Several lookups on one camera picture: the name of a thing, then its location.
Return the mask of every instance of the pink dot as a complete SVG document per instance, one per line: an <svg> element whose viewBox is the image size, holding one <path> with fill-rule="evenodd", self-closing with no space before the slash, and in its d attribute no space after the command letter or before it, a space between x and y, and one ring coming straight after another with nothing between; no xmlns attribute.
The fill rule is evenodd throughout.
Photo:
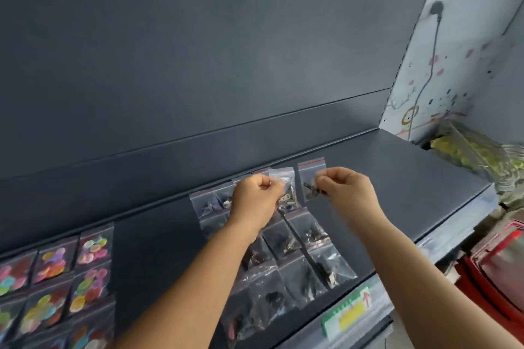
<svg viewBox="0 0 524 349"><path fill-rule="evenodd" d="M437 62L439 60L439 56L438 55L435 55L435 58L431 57L429 59L429 64L428 65L433 65L435 62Z"/></svg>

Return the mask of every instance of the power cord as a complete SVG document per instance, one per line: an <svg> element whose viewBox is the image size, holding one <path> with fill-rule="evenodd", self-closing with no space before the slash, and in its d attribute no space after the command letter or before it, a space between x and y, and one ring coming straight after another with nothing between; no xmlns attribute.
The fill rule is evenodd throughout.
<svg viewBox="0 0 524 349"><path fill-rule="evenodd" d="M436 15L436 30L435 30L435 40L433 41L433 56L431 57L431 71L429 74L428 81L424 84L422 89L419 92L419 95L416 96L415 105L413 105L413 110L411 111L411 121L409 122L409 131L408 131L408 141L411 139L411 127L413 126L413 119L415 118L416 107L419 102L419 98L428 85L429 81L433 77L433 66L435 65L435 51L436 51L436 39L439 35L440 22L442 21L442 13L444 11L444 3L440 0L433 3L429 11L430 15Z"/></svg>

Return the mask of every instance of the dark gray wall panel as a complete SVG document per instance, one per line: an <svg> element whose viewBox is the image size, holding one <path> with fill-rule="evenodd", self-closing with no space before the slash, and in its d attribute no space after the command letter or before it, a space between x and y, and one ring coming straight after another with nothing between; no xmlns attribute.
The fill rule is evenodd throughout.
<svg viewBox="0 0 524 349"><path fill-rule="evenodd" d="M388 90L0 182L0 252L369 130Z"/></svg>
<svg viewBox="0 0 524 349"><path fill-rule="evenodd" d="M467 170L382 130L278 166L296 166L317 156L324 156L328 166L350 167L369 175L384 212L411 240L427 234L489 185ZM275 346L373 273L364 246L335 215L328 200L318 197L308 202L307 207L359 279L331 290L301 311L283 316L265 332L241 343L238 349ZM116 224L113 283L118 292L119 332L180 276L202 246L204 239L187 196ZM227 347L221 331L215 334L211 347Z"/></svg>
<svg viewBox="0 0 524 349"><path fill-rule="evenodd" d="M0 179L390 87L423 2L2 0Z"/></svg>

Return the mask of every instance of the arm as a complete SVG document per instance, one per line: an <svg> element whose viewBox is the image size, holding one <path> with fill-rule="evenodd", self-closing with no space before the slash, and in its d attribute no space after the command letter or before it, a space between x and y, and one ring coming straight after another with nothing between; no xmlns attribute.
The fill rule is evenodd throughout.
<svg viewBox="0 0 524 349"><path fill-rule="evenodd" d="M233 286L240 261L273 212L284 184L253 175L233 193L226 225L183 275L112 349L206 349Z"/></svg>
<svg viewBox="0 0 524 349"><path fill-rule="evenodd" d="M389 222L368 177L328 168L317 185L366 247L414 347L523 348Z"/></svg>

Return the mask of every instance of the white wall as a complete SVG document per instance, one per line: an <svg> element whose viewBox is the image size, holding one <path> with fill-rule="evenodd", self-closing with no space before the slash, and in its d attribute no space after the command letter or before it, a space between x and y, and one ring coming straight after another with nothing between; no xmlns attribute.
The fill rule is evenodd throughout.
<svg viewBox="0 0 524 349"><path fill-rule="evenodd" d="M504 37L513 46L507 61L479 94L465 123L500 143L524 143L524 7Z"/></svg>
<svg viewBox="0 0 524 349"><path fill-rule="evenodd" d="M436 17L427 0L396 78L380 127L407 139L411 110L427 81ZM522 0L441 0L444 14L436 47L434 76L420 96L411 140L419 140L444 116L467 116L475 94L504 59L503 34Z"/></svg>

